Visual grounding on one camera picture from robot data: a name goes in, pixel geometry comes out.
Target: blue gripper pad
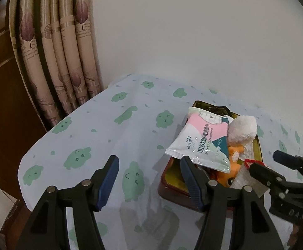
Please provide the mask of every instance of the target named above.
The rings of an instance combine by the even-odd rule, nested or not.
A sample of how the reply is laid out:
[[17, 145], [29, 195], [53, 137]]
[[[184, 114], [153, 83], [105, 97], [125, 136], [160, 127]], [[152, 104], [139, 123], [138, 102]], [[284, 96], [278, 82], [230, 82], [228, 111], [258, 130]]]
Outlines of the blue gripper pad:
[[99, 210], [101, 210], [102, 207], [104, 207], [107, 204], [110, 193], [111, 193], [111, 190], [112, 190], [112, 187], [114, 185], [115, 178], [117, 177], [117, 174], [118, 174], [118, 171], [119, 171], [119, 159], [118, 159], [118, 157], [113, 156], [113, 159], [111, 159], [111, 157], [109, 158], [108, 161], [112, 160], [112, 163], [108, 167], [108, 170], [107, 170], [107, 173], [104, 177], [104, 180], [103, 180], [103, 182], [102, 182], [102, 184], [101, 184], [101, 186], [99, 187], [99, 190], [98, 190], [98, 201], [97, 201], [96, 206], [98, 207]]
[[189, 163], [187, 161], [191, 162], [191, 159], [188, 156], [184, 156], [180, 160], [180, 171], [184, 178], [185, 184], [189, 189], [192, 202], [198, 208], [198, 210], [203, 211], [204, 203], [202, 201], [201, 188], [199, 187], [198, 182], [196, 181], [193, 172], [189, 166]]

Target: metal bolt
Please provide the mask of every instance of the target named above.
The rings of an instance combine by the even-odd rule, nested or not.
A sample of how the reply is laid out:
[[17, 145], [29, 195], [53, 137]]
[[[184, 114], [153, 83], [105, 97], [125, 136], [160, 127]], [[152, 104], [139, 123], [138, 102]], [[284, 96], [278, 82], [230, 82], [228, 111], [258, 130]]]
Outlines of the metal bolt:
[[284, 193], [279, 193], [279, 198], [284, 199], [286, 195]]
[[250, 185], [245, 185], [244, 186], [244, 190], [246, 191], [246, 192], [248, 192], [248, 193], [250, 193], [250, 192], [252, 192], [252, 187], [250, 186]]
[[210, 181], [208, 181], [208, 184], [209, 184], [210, 186], [215, 187], [215, 186], [217, 185], [217, 181], [216, 181], [216, 180], [210, 180]]
[[83, 181], [81, 182], [81, 184], [82, 184], [83, 186], [89, 186], [89, 185], [91, 184], [91, 180], [83, 180]]
[[48, 193], [53, 193], [55, 190], [56, 190], [56, 187], [55, 187], [55, 186], [49, 186], [49, 187], [46, 189], [46, 191], [47, 191]]

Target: red object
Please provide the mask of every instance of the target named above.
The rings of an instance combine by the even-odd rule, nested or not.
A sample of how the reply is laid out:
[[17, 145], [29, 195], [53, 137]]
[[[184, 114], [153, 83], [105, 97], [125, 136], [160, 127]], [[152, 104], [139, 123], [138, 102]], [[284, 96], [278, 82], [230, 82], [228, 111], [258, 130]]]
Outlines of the red object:
[[244, 161], [245, 167], [246, 167], [247, 169], [249, 169], [250, 166], [251, 166], [251, 164], [253, 164], [253, 163], [257, 163], [257, 164], [261, 164], [261, 165], [265, 166], [264, 163], [261, 162], [261, 161], [250, 160], [250, 159], [246, 159], [246, 160]]

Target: cleaning wipes packet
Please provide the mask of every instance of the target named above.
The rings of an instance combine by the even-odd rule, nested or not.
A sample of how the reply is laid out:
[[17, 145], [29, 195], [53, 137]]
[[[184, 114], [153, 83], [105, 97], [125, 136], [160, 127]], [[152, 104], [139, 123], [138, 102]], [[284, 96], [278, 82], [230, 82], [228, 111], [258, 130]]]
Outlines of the cleaning wipes packet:
[[190, 107], [187, 123], [165, 154], [178, 159], [188, 155], [194, 164], [229, 173], [228, 125], [227, 117]]

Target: table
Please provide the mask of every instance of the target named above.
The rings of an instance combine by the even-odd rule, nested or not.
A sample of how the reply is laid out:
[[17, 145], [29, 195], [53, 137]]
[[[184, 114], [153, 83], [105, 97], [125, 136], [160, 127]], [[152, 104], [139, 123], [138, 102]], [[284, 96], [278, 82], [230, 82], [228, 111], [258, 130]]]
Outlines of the table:
[[[193, 249], [203, 214], [162, 199], [157, 187], [169, 160], [165, 149], [181, 131], [188, 107], [195, 100], [255, 116], [264, 163], [289, 181], [303, 181], [297, 171], [272, 160], [275, 150], [303, 154], [303, 136], [296, 129], [270, 117], [258, 106], [245, 105], [213, 89], [201, 91], [194, 86], [132, 74], [79, 107], [26, 153], [18, 179], [27, 207], [33, 210], [49, 185], [69, 188], [90, 178], [114, 154], [119, 157], [119, 173], [108, 204], [95, 214], [105, 248]], [[162, 125], [157, 123], [156, 117], [167, 111], [174, 118]], [[138, 183], [130, 184], [128, 173]], [[265, 194], [265, 207], [270, 207], [269, 194]], [[285, 244], [292, 224], [273, 215], [271, 218]], [[71, 209], [67, 210], [67, 219], [71, 249], [78, 249]], [[229, 217], [224, 249], [228, 249], [230, 230]]]

